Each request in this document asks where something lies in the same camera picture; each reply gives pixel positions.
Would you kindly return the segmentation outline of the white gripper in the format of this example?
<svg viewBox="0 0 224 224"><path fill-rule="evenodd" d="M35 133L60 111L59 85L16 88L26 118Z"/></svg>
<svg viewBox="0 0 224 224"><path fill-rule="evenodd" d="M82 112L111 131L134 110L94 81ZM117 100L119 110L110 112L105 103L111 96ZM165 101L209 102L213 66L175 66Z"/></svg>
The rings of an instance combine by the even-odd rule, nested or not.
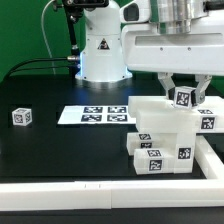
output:
<svg viewBox="0 0 224 224"><path fill-rule="evenodd" d="M211 75L224 75L224 0L132 0L120 20L127 67L159 72L169 100L172 73L205 74L195 76L194 104L205 101Z"/></svg>

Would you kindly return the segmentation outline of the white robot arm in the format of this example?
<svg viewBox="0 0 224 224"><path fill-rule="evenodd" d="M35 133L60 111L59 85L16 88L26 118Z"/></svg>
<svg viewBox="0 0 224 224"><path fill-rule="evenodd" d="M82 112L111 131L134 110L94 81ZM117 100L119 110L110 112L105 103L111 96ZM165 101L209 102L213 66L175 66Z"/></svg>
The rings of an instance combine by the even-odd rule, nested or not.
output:
<svg viewBox="0 0 224 224"><path fill-rule="evenodd" d="M132 0L85 11L86 46L79 78L119 82L133 71L155 72L167 92L174 74L193 74L195 101L212 76L224 76L224 2Z"/></svg>

